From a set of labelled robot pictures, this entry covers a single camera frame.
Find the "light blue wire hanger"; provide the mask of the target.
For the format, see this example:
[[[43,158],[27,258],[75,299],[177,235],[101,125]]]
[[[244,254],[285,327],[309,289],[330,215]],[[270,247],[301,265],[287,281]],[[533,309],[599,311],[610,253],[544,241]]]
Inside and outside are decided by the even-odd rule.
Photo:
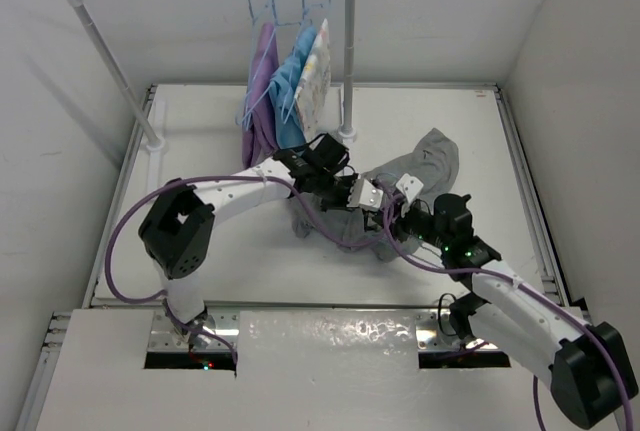
[[[374,178],[374,183],[377,187],[384,190],[387,198],[390,198],[395,192],[395,184],[399,180],[399,177],[393,173],[382,172],[378,173]],[[435,257],[435,260],[429,260],[426,258],[426,254],[429,253]],[[418,250],[412,255],[412,258],[429,267],[436,269],[442,269],[443,265],[439,262],[439,254],[433,247],[427,244],[420,244]]]

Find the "grey t shirt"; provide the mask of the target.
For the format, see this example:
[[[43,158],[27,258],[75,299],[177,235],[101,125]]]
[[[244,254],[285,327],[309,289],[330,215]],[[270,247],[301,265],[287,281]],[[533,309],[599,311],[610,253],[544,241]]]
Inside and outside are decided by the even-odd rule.
[[[453,188],[459,171],[458,146],[446,137],[441,131],[432,128],[423,136],[414,149],[405,155],[396,157],[378,167],[372,168],[362,174],[366,179],[373,181],[381,178],[388,187],[393,187],[396,181],[404,174],[417,177],[423,188],[419,199],[427,206],[433,206],[435,199],[442,194],[449,193]],[[371,222],[372,229],[365,229],[367,220],[360,209],[344,211],[331,209],[321,211],[320,199],[311,194],[303,194],[305,201],[316,213],[318,221],[329,231],[331,236],[339,238],[341,243],[360,243],[377,237],[382,231],[379,226]],[[299,200],[292,198],[289,202],[292,217],[292,230],[296,237],[305,239],[312,232],[317,231],[315,224],[308,217]],[[416,238],[408,238],[400,243],[407,254],[415,253],[420,247]],[[381,262],[389,263],[398,255],[388,244],[386,238],[371,244],[364,249],[349,248],[338,245],[344,252],[357,252],[369,249]]]

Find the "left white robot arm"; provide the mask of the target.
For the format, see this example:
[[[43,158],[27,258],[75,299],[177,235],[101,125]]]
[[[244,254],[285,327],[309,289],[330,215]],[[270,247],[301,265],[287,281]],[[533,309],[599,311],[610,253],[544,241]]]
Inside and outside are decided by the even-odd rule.
[[[197,270],[206,259],[212,231],[229,219],[304,193],[319,198],[324,209],[380,211],[383,191],[358,173],[343,176],[348,164],[348,149],[323,134],[231,176],[167,183],[138,235],[161,272],[173,318],[192,326],[206,313]]]

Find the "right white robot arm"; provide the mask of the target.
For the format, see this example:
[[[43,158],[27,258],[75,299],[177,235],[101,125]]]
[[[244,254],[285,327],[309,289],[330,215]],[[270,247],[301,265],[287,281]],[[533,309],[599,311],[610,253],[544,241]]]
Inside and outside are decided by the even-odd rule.
[[[459,339],[482,339],[515,359],[575,426],[589,430],[621,410],[626,429],[634,429],[631,401],[639,386],[621,333],[572,315],[532,288],[476,235],[469,199],[444,194],[427,210],[393,192],[382,214],[389,243],[407,263],[466,289],[450,308]]]

